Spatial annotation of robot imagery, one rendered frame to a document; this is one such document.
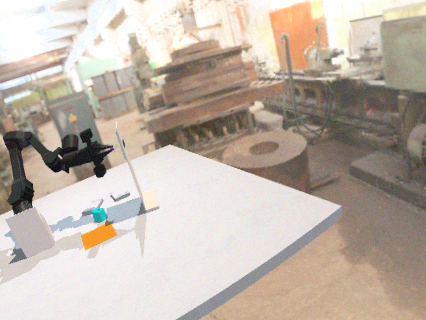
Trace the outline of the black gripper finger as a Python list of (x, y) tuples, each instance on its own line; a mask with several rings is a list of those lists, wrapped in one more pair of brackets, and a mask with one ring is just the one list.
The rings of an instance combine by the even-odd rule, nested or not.
[[(115, 148), (114, 148), (115, 149)], [(96, 159), (97, 159), (97, 161), (98, 161), (98, 164), (100, 164), (103, 160), (104, 160), (104, 157), (106, 156), (106, 155), (108, 155), (108, 153), (110, 153), (111, 151), (113, 151), (114, 149), (112, 149), (112, 150), (107, 150), (107, 151), (104, 151), (104, 152), (100, 152), (99, 153), (99, 155), (96, 157)]]
[(107, 149), (113, 147), (113, 145), (100, 145), (97, 141), (93, 142), (91, 144), (91, 148), (94, 151), (99, 151), (99, 150), (103, 150), (103, 149)]

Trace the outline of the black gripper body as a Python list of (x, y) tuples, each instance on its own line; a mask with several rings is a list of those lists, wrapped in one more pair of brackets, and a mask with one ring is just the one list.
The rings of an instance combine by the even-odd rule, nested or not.
[(98, 164), (96, 157), (98, 156), (96, 152), (92, 150), (91, 144), (93, 143), (90, 138), (92, 138), (93, 132), (91, 129), (86, 129), (83, 132), (79, 133), (81, 140), (83, 143), (86, 142), (88, 148), (81, 149), (73, 152), (74, 161), (78, 166), (81, 166), (86, 163), (91, 163), (93, 161), (95, 168), (93, 171), (95, 172), (96, 177), (103, 177), (107, 170), (104, 164)]

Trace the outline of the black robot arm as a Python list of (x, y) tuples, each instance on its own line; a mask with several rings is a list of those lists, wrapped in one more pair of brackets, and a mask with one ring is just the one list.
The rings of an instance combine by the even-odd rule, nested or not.
[[(32, 197), (35, 193), (33, 184), (26, 179), (21, 155), (22, 149), (28, 145), (32, 145), (41, 155), (44, 164), (53, 172), (57, 173), (63, 170), (69, 173), (69, 168), (78, 166), (73, 158), (73, 152), (78, 151), (78, 139), (79, 137), (77, 135), (69, 134), (62, 138), (62, 149), (58, 147), (52, 152), (49, 151), (32, 132), (17, 130), (5, 133), (3, 141), (9, 150), (14, 179), (11, 185), (11, 195), (9, 195), (7, 202), (13, 205), (14, 215), (33, 207)], [(58, 154), (61, 155), (62, 159)]]

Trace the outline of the orange square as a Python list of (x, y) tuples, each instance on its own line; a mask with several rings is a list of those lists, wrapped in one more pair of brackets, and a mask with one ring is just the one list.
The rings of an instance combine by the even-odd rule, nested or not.
[(109, 238), (116, 236), (116, 232), (114, 231), (111, 223), (107, 223), (102, 227), (97, 227), (96, 229), (81, 235), (84, 249), (89, 249), (92, 246), (95, 246), (102, 241), (106, 241)]

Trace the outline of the grey panel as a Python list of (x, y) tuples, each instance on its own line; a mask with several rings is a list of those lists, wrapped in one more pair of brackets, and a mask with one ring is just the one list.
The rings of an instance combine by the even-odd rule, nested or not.
[(123, 156), (124, 156), (125, 160), (127, 160), (128, 165), (130, 167), (130, 170), (131, 170), (131, 173), (133, 175), (134, 181), (136, 183), (137, 190), (138, 190), (139, 196), (141, 198), (142, 204), (144, 206), (145, 212), (147, 213), (147, 212), (150, 212), (150, 211), (153, 211), (155, 209), (160, 208), (159, 204), (158, 204), (158, 201), (157, 201), (157, 198), (155, 196), (154, 190), (149, 191), (149, 192), (146, 191), (146, 192), (143, 192), (143, 193), (141, 192), (141, 189), (140, 189), (139, 184), (137, 182), (136, 176), (134, 174), (133, 165), (132, 165), (130, 157), (128, 155), (128, 152), (127, 152), (124, 140), (121, 137), (121, 131), (119, 129), (119, 126), (118, 126), (117, 122), (116, 122), (115, 133), (117, 135), (118, 141), (120, 142), (120, 148), (122, 150)]

